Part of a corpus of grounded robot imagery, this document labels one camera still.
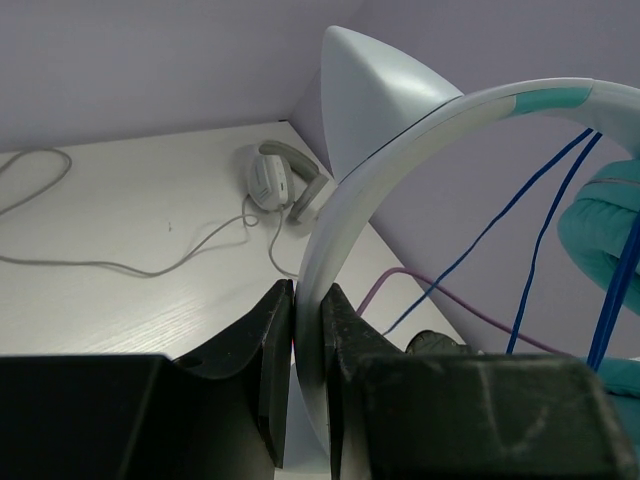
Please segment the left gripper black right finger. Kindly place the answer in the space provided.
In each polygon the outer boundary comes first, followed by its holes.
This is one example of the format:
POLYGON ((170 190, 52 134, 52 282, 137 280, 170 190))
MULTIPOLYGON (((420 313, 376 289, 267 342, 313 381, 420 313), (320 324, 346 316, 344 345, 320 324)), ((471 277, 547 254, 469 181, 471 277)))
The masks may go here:
POLYGON ((408 357, 333 284, 321 302, 331 477, 413 479, 408 357))

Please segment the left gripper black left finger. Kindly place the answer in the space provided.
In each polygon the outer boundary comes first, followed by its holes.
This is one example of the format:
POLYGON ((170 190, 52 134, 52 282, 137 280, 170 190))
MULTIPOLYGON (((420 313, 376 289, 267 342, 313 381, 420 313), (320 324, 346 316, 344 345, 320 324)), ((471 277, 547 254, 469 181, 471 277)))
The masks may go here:
POLYGON ((278 280, 244 316, 167 364, 169 468, 282 466, 292 315, 293 284, 278 280))

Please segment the teal white cat-ear headphones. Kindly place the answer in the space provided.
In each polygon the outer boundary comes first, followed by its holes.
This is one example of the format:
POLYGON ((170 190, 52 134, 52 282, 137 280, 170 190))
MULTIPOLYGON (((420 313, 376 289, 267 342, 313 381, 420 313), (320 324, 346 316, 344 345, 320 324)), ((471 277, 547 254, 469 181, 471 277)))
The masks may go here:
POLYGON ((464 43, 441 33, 430 57, 415 58, 365 34, 329 27, 319 94, 336 190, 311 232, 296 293, 296 364, 310 423, 329 442, 321 370, 320 305, 362 230, 379 226, 397 246, 449 258, 551 138, 509 132, 483 153, 472 139, 508 118, 551 115, 601 130, 639 151, 636 39, 599 33, 545 34, 531 46, 510 37, 464 43))

